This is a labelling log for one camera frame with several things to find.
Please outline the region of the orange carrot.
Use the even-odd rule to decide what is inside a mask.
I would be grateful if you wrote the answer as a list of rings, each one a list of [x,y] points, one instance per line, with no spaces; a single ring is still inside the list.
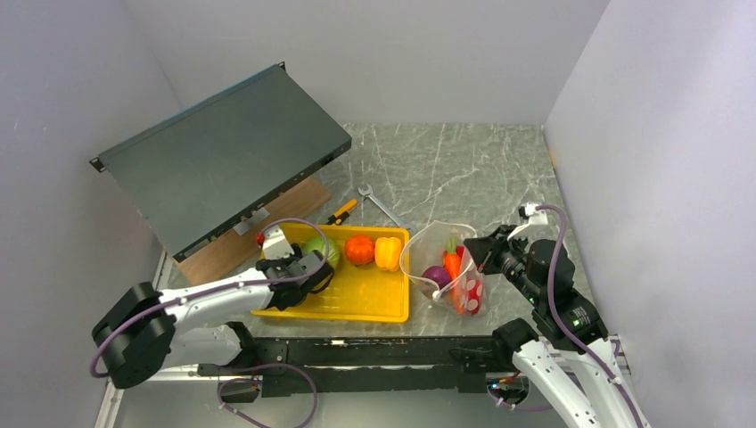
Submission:
[[[443,255],[443,267],[452,277],[452,281],[448,286],[448,295],[454,304],[456,312],[462,314],[463,312],[460,309],[461,298],[456,294],[458,284],[457,278],[460,276],[462,264],[462,260],[456,255],[457,245],[459,245],[457,239],[454,236],[451,236],[447,241],[446,250]]]

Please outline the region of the red apple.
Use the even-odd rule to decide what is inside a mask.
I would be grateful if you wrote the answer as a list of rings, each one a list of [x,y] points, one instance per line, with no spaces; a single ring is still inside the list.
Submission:
[[[477,279],[465,283],[460,299],[460,309],[463,313],[471,316],[477,315],[481,310],[483,282]]]

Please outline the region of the clear polka dot zip bag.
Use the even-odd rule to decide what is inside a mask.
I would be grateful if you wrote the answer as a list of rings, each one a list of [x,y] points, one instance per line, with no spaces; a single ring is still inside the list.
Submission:
[[[454,236],[457,239],[459,245],[464,245],[465,239],[476,238],[478,234],[474,228],[468,225],[446,223],[435,220],[411,237],[402,251],[400,269],[407,276],[410,283],[413,284],[427,300],[456,312],[454,304],[448,295],[448,288],[444,291],[432,292],[421,278],[421,275],[426,268],[430,266],[443,266],[443,255],[446,250],[447,241],[451,236]],[[465,283],[471,279],[477,279],[483,282],[484,291],[482,294],[482,305],[480,310],[480,312],[482,312],[485,297],[485,281],[482,274],[477,271],[470,253],[465,248],[461,264],[461,273],[457,278],[458,284],[456,294],[460,298]],[[476,316],[471,316],[467,313],[458,315],[463,317]]]

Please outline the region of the purple onion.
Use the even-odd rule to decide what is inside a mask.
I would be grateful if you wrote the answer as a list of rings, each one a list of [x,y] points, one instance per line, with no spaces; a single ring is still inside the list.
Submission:
[[[430,266],[426,268],[421,278],[432,292],[446,290],[452,281],[452,277],[443,266]]]

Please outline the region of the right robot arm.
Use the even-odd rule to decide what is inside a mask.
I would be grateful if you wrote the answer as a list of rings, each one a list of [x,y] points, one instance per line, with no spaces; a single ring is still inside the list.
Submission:
[[[502,275],[532,306],[497,328],[491,357],[538,388],[570,427],[646,427],[596,307],[573,282],[575,265],[561,240],[510,239],[513,226],[467,238],[478,271]]]

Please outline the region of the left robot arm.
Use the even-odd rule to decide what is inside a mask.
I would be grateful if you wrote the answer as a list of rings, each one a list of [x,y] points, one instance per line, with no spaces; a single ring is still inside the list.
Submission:
[[[229,317],[244,311],[300,305],[323,291],[334,269],[319,251],[262,259],[236,276],[184,289],[158,291],[143,282],[130,289],[94,326],[95,378],[133,388],[174,366],[212,364],[249,372],[257,351],[249,331]]]

